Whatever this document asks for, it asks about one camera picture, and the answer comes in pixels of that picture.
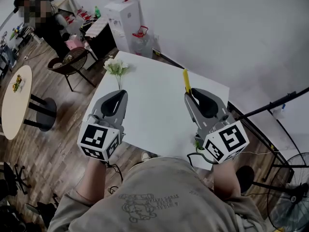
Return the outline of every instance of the sleeve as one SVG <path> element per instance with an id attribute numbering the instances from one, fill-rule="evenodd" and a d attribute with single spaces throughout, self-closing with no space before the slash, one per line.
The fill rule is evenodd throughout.
<path id="1" fill-rule="evenodd" d="M 55 216 L 50 222 L 48 232 L 68 231 L 70 223 L 81 217 L 92 205 L 75 190 L 66 193 L 62 197 Z"/>
<path id="2" fill-rule="evenodd" d="M 225 202 L 233 208 L 240 232 L 266 231 L 265 222 L 251 198 L 233 197 Z"/>

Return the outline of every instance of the green bottle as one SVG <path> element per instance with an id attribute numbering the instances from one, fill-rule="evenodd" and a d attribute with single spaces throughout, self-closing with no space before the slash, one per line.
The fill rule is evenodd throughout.
<path id="1" fill-rule="evenodd" d="M 95 7 L 95 14 L 96 14 L 96 16 L 97 16 L 98 19 L 101 17 L 100 10 L 98 9 L 97 6 Z"/>

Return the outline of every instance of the yellow pencil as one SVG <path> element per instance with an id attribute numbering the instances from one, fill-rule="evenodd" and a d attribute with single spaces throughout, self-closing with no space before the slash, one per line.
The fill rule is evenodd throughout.
<path id="1" fill-rule="evenodd" d="M 185 91 L 189 94 L 191 94 L 191 87 L 190 87 L 190 82 L 189 82 L 189 76 L 188 76 L 188 70 L 184 69 L 183 71 L 183 79 L 184 79 L 184 84 L 185 84 Z"/>

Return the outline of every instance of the pink box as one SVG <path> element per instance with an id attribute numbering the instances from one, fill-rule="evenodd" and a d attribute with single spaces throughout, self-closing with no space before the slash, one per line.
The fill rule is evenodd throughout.
<path id="1" fill-rule="evenodd" d="M 77 47 L 84 47 L 83 43 L 77 37 L 77 35 L 72 35 L 68 41 L 65 41 L 65 43 L 70 50 Z"/>

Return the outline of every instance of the wooden table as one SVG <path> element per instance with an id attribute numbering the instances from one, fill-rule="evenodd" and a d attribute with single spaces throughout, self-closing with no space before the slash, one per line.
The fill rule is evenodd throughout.
<path id="1" fill-rule="evenodd" d="M 24 86 L 19 91 L 13 92 L 13 84 L 16 82 L 17 75 L 25 81 Z M 51 98 L 44 100 L 31 94 L 32 70 L 25 65 L 18 69 L 8 85 L 2 103 L 2 128 L 5 137 L 13 139 L 19 132 L 21 125 L 35 126 L 41 131 L 48 131 L 52 128 L 56 120 L 56 103 Z M 27 109 L 37 111 L 37 122 L 25 119 Z"/>
<path id="2" fill-rule="evenodd" d="M 193 137 L 197 125 L 192 122 L 184 103 L 183 70 L 159 61 L 119 52 L 116 59 L 131 65 L 121 78 L 122 89 L 128 92 L 126 116 L 123 121 L 124 141 L 160 156 L 180 157 L 195 152 Z M 227 105 L 229 88 L 203 76 L 189 73 L 191 87 L 202 88 L 220 97 Z M 96 101 L 118 89 L 114 76 L 106 73 L 98 86 L 83 121 Z M 210 170 L 202 157 L 192 156 L 196 167 Z"/>

